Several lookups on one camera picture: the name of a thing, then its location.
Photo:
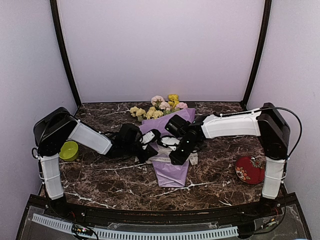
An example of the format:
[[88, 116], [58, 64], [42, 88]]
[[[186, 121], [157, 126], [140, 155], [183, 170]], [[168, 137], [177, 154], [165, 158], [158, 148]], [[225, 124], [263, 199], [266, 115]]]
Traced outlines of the pink purple wrapping paper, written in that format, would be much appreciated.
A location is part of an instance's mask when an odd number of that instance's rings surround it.
[[[162, 137], [169, 135], [170, 133], [165, 130], [165, 125], [175, 114], [186, 121], [192, 122], [195, 119], [196, 109], [185, 108], [157, 119], [143, 120], [139, 126], [140, 131], [145, 134], [152, 129], [156, 129], [161, 133]], [[173, 165], [169, 158], [169, 154], [172, 151], [170, 148], [162, 147], [156, 142], [151, 143], [150, 146], [158, 151], [156, 156], [151, 157], [147, 161], [153, 165], [158, 185], [164, 188], [183, 188], [186, 183], [189, 165], [198, 164], [198, 154], [190, 154], [183, 165]]]

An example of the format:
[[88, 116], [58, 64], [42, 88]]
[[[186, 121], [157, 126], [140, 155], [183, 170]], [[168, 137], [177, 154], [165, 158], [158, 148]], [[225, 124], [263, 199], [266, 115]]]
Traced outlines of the yellow fuzzy poppy stem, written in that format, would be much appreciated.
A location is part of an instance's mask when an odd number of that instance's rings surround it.
[[174, 109], [180, 103], [179, 96], [177, 94], [169, 94], [168, 103]]

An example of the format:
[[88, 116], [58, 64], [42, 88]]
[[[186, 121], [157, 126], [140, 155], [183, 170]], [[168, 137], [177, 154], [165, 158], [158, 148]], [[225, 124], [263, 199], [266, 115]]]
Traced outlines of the pink rose flower stem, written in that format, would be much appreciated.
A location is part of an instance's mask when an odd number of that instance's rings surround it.
[[151, 99], [151, 104], [153, 107], [155, 107], [157, 110], [162, 111], [164, 114], [169, 114], [188, 108], [187, 103], [181, 102], [180, 100], [179, 104], [177, 104], [175, 108], [172, 108], [169, 105], [168, 101], [166, 101], [162, 96], [159, 95], [156, 95]]

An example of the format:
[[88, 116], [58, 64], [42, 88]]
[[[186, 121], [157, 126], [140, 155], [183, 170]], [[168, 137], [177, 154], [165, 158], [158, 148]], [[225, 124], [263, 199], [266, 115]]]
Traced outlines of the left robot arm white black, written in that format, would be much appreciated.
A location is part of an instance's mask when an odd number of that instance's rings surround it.
[[132, 123], [125, 123], [117, 132], [102, 133], [76, 118], [64, 107], [59, 107], [38, 121], [33, 127], [36, 147], [34, 158], [39, 161], [40, 177], [51, 203], [51, 210], [60, 218], [67, 218], [70, 206], [62, 199], [59, 161], [65, 144], [85, 146], [107, 158], [135, 157], [145, 163], [158, 154], [151, 143], [161, 136], [157, 129], [142, 133]]

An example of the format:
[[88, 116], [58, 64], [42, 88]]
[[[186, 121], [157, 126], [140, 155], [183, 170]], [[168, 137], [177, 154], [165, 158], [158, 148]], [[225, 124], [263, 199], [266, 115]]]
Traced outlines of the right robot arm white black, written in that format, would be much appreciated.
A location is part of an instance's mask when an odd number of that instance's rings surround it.
[[214, 113], [198, 116], [189, 122], [179, 115], [172, 116], [165, 125], [174, 137], [179, 139], [176, 149], [169, 158], [174, 165], [183, 165], [196, 146], [206, 139], [230, 136], [255, 136], [266, 157], [265, 179], [262, 201], [255, 205], [255, 213], [266, 217], [275, 208], [285, 176], [285, 164], [289, 159], [290, 127], [272, 103], [263, 107], [237, 113]]

